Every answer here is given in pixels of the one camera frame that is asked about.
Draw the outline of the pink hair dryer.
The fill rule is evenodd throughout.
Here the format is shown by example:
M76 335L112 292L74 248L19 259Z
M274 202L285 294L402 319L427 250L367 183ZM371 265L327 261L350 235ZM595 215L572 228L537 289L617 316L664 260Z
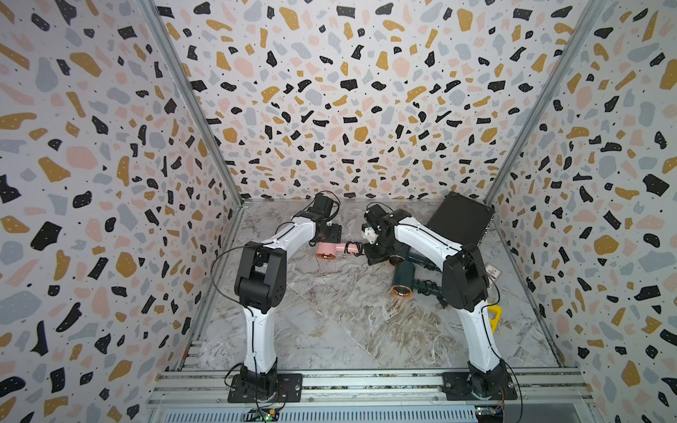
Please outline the pink hair dryer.
M361 257L364 255L364 246L362 243L356 243L355 241L337 244L319 243L317 245L316 256L318 258L333 260L341 254Z

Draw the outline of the green hair dryer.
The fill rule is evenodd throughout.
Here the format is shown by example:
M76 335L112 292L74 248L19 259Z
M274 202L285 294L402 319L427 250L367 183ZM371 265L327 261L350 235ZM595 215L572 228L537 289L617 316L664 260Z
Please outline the green hair dryer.
M440 269L431 260L416 252L412 252L409 246L402 246L399 248L394 254L390 256L388 262L393 266L397 266L403 262L409 262L422 266L423 268L430 271L440 271Z
M414 293L424 296L435 296L442 308L449 306L449 303L442 296L442 290L437 285L437 282L419 280L414 275L415 266L413 263L403 261L397 264L391 283L391 293L401 298L410 298Z

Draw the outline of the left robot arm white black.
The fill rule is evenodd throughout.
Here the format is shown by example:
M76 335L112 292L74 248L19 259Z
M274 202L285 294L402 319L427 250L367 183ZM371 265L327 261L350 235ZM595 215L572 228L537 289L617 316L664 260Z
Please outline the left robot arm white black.
M287 262L304 246L338 243L341 236L340 224L297 216L271 238L243 247L234 291L246 319L246 355L230 383L230 403L300 400L303 376L279 375L274 345L277 307L287 291Z

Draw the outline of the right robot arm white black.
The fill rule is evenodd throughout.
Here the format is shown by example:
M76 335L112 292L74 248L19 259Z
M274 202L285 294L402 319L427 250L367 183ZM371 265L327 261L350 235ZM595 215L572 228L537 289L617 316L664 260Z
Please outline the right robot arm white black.
M403 210L369 206L364 232L375 239L364 248L368 264L404 257L416 250L442 273L439 297L458 312L468 347L466 382L446 384L445 393L479 399L516 399L517 383L500 356L488 315L490 276L479 243L495 210L457 193L449 194L428 223L422 224Z

